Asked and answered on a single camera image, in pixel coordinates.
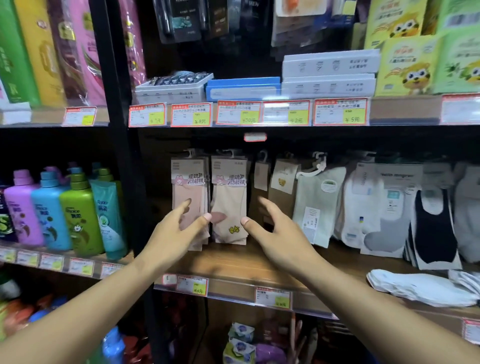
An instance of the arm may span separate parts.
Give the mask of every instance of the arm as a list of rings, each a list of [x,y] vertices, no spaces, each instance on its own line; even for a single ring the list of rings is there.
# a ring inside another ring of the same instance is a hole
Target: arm
[[[180,231],[190,200],[157,224],[143,251],[103,279],[0,345],[3,363],[83,363],[143,292],[186,252],[211,219],[199,217]]]
[[[480,349],[393,302],[324,260],[296,223],[267,199],[273,233],[248,218],[242,225],[277,265],[305,284],[384,363],[478,363]]]

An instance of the finger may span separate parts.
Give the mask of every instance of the finger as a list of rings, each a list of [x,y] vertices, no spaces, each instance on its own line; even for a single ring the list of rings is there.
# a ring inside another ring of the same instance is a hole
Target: finger
[[[170,212],[176,221],[180,221],[181,216],[186,213],[188,206],[192,203],[192,199],[183,201],[178,207]]]
[[[251,220],[248,217],[241,218],[240,223],[243,228],[260,243],[260,245],[267,243],[267,241],[269,241],[271,238],[271,233],[262,228],[256,221]]]
[[[259,196],[258,201],[267,209],[268,213],[270,214],[273,222],[276,222],[279,218],[281,218],[284,213],[282,210],[278,208],[272,201],[267,200],[264,197]]]
[[[197,220],[192,222],[189,227],[181,232],[182,235],[186,237],[189,244],[192,242],[195,236],[197,236],[197,234],[208,225],[211,219],[212,215],[207,212],[203,216],[197,218]]]

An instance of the yellow box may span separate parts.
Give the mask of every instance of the yellow box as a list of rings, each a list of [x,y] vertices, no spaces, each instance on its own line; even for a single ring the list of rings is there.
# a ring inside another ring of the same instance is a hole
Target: yellow box
[[[64,107],[65,93],[47,13],[47,0],[14,0],[43,105]]]
[[[392,38],[382,48],[375,96],[432,93],[440,53],[439,36]]]
[[[390,38],[419,36],[427,0],[372,0],[365,49],[378,48]]]

